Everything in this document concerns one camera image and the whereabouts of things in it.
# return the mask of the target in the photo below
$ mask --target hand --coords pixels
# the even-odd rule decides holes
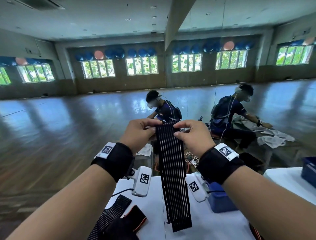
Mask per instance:
[[[154,126],[160,124],[162,124],[162,121],[150,118],[131,120],[119,142],[128,146],[132,150],[133,155],[135,155],[146,145],[149,138],[155,134],[156,128]]]
[[[174,136],[182,140],[187,145],[190,152],[198,158],[216,145],[207,126],[201,121],[184,120],[176,123],[174,127],[190,128],[189,133],[175,132]]]
[[[262,123],[262,126],[265,128],[272,128],[273,126],[269,123]]]

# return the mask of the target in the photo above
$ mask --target window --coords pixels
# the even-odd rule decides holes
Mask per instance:
[[[313,45],[281,47],[276,65],[308,64]]]
[[[179,54],[172,55],[172,72],[195,72],[201,71],[202,54]]]
[[[115,77],[113,60],[97,60],[81,62],[84,78]]]
[[[49,64],[18,66],[18,70],[24,83],[37,83],[55,80]]]
[[[128,75],[144,75],[158,73],[157,57],[126,58]]]
[[[4,67],[0,67],[0,85],[9,85],[11,81]]]
[[[217,52],[215,69],[246,67],[248,50]]]

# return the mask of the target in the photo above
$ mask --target white ceiling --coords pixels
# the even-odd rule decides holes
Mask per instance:
[[[0,28],[48,40],[138,35],[153,30],[163,33],[172,2],[54,1],[65,7],[65,10],[38,11],[0,0]],[[224,28],[275,25],[313,12],[316,12],[316,0],[197,0],[180,31],[219,29],[222,25]]]

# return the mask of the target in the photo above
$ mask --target t-shirt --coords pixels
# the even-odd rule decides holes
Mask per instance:
[[[165,100],[161,107],[156,108],[155,112],[158,114],[157,119],[166,123],[180,120],[178,110],[167,100]]]
[[[211,121],[211,130],[214,133],[222,133],[225,130],[225,128],[230,128],[233,115],[235,113],[238,115],[244,115],[245,113],[247,113],[244,106],[239,101],[234,99],[234,97],[232,96],[225,96],[221,98],[217,106],[218,107],[216,112],[213,113],[215,116],[212,118]]]

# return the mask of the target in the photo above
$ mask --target blue storage box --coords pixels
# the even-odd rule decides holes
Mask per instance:
[[[217,182],[206,183],[210,191],[224,191]],[[230,212],[238,210],[225,192],[211,193],[208,201],[214,213]]]
[[[316,157],[303,158],[302,178],[316,188]]]

